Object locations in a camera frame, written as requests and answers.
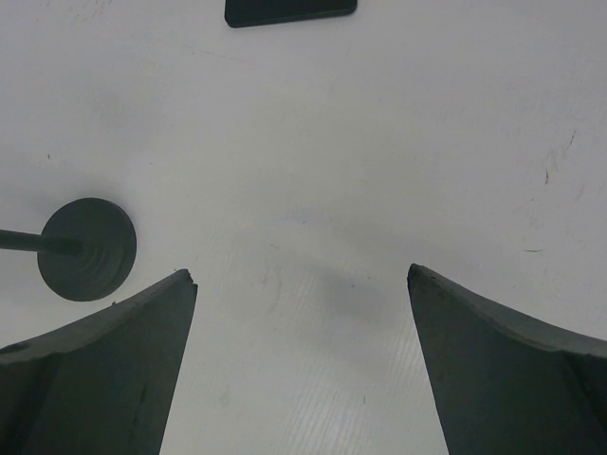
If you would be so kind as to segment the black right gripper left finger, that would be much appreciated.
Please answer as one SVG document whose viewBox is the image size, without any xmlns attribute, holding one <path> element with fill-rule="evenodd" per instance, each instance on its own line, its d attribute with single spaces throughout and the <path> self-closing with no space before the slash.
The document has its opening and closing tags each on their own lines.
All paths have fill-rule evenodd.
<svg viewBox="0 0 607 455">
<path fill-rule="evenodd" d="M 157 454 L 197 286 L 181 269 L 1 350 L 4 454 Z"/>
</svg>

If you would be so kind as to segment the black phone lying flat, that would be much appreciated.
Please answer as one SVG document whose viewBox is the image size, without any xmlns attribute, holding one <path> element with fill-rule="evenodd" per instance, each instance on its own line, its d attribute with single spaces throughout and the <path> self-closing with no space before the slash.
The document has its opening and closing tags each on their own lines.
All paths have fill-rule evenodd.
<svg viewBox="0 0 607 455">
<path fill-rule="evenodd" d="M 257 27 L 352 14 L 357 0 L 227 0 L 224 18 L 232 28 Z"/>
</svg>

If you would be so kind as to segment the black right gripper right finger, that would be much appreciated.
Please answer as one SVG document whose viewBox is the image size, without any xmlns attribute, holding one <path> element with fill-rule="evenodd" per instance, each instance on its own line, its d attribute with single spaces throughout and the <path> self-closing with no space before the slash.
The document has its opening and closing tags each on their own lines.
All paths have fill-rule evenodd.
<svg viewBox="0 0 607 455">
<path fill-rule="evenodd" d="M 422 265 L 410 266 L 407 285 L 449 453 L 605 453 L 605 341 Z"/>
</svg>

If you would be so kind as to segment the black round-base phone stand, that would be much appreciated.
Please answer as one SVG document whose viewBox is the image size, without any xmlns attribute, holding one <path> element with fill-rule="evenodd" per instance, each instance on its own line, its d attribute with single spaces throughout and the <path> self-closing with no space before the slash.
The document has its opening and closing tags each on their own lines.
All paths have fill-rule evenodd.
<svg viewBox="0 0 607 455">
<path fill-rule="evenodd" d="M 126 281 L 137 257 L 137 234 L 123 208 L 88 197 L 54 212 L 40 234 L 3 229 L 1 248 L 36 253 L 42 280 L 58 296 L 95 301 Z"/>
</svg>

